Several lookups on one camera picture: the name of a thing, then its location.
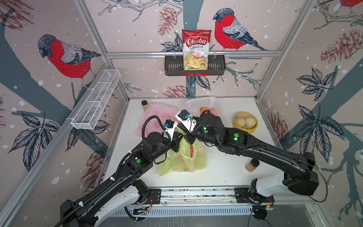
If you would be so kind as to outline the green plastic bag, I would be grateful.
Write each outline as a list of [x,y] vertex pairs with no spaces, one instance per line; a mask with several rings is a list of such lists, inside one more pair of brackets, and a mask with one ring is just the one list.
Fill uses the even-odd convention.
[[196,140],[192,145],[194,156],[190,157],[190,144],[182,138],[179,151],[167,152],[166,161],[157,165],[159,176],[164,176],[171,172],[195,172],[207,167],[207,153],[201,142]]

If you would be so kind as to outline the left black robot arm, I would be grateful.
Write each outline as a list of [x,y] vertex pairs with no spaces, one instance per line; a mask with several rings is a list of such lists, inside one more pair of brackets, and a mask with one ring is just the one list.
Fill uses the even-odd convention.
[[65,201],[60,207],[60,227],[98,227],[113,213],[147,200],[149,188],[140,180],[160,156],[178,151],[183,135],[172,138],[150,133],[120,161],[116,171],[82,198]]

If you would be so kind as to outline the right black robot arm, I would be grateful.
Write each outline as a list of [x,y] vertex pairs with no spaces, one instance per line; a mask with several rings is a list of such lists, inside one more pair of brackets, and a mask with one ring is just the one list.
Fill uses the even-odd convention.
[[256,159],[280,171],[265,179],[252,180],[249,194],[252,198],[270,197],[274,194],[295,193],[312,196],[319,186],[319,177],[313,171],[313,154],[296,154],[265,143],[237,128],[227,128],[220,117],[204,111],[200,117],[180,110],[176,118],[184,126],[190,141],[204,142],[229,155]]

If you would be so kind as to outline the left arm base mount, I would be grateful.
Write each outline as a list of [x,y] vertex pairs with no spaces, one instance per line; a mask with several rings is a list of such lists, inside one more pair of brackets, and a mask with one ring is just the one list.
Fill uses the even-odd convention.
[[147,193],[142,194],[132,206],[136,205],[158,205],[161,201],[161,189],[151,188]]

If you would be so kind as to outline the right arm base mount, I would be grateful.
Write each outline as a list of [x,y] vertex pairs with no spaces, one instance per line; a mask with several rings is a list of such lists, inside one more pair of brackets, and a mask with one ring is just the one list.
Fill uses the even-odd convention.
[[237,203],[249,203],[252,205],[259,205],[263,203],[271,203],[275,202],[273,196],[265,197],[258,193],[250,192],[249,188],[234,188],[235,198]]

